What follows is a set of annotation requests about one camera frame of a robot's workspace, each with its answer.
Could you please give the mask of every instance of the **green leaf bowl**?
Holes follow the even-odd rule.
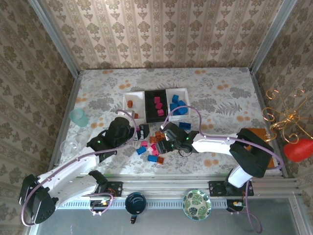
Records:
[[[192,220],[201,221],[211,214],[211,201],[202,191],[189,191],[183,199],[182,208],[186,216]]]

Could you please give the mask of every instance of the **white tray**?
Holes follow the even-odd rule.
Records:
[[[127,102],[133,101],[133,107],[128,108]],[[146,123],[146,112],[145,112],[145,92],[128,92],[123,94],[123,110],[133,110],[138,114],[138,118],[135,122],[138,125]]]
[[[182,100],[184,101],[186,105],[190,106],[187,88],[166,89],[165,91],[166,91],[168,113],[171,112],[170,104],[172,103],[172,98],[173,98],[173,95],[175,94],[179,96],[178,100]],[[190,118],[191,118],[191,112],[190,112],[190,109],[188,109],[188,112],[184,115],[170,116],[169,121],[178,121],[178,120],[184,120],[184,119],[190,119]]]

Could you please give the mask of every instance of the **table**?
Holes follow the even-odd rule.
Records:
[[[75,108],[89,116],[88,138],[108,128],[122,108],[123,93],[167,88],[187,88],[190,104],[202,115],[202,130],[208,134],[231,134],[241,128],[264,128],[263,117],[247,68],[188,69],[123,69],[86,70],[76,99]],[[191,112],[192,130],[199,118]],[[150,133],[162,123],[149,123]],[[83,130],[70,123],[67,139]],[[96,170],[104,174],[227,174],[237,163],[233,157],[218,153],[191,154],[182,157],[177,151],[162,156],[164,164],[147,161],[148,152],[137,155],[140,141],[119,150],[116,156],[103,161]],[[61,156],[60,162],[70,156]],[[280,174],[271,170],[271,174]]]

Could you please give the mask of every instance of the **black mug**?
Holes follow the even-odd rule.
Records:
[[[134,224],[137,215],[141,214],[147,205],[147,200],[140,192],[133,192],[129,194],[125,200],[125,208],[131,217],[131,224]]]

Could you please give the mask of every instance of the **blue block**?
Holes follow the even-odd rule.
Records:
[[[185,122],[180,122],[179,123],[180,129],[183,130],[190,130],[191,129],[191,124],[190,123],[185,123]]]
[[[178,98],[179,98],[179,96],[178,95],[173,95],[173,98],[172,98],[172,102],[173,103],[177,103],[178,102]]]
[[[185,104],[185,102],[184,101],[182,101],[182,100],[180,100],[180,101],[178,101],[178,106],[185,106],[186,104]]]
[[[178,107],[177,104],[174,104],[174,103],[173,103],[173,104],[170,104],[170,109],[171,109],[171,110],[173,110],[173,109],[175,109],[175,108],[177,108],[177,107]]]
[[[137,151],[138,155],[140,155],[140,154],[146,152],[147,150],[146,150],[145,146],[142,146],[141,148],[137,149],[136,151]]]
[[[188,112],[188,109],[186,107],[178,109],[179,115],[184,115],[187,112]]]
[[[148,161],[156,163],[157,162],[157,156],[149,155]]]

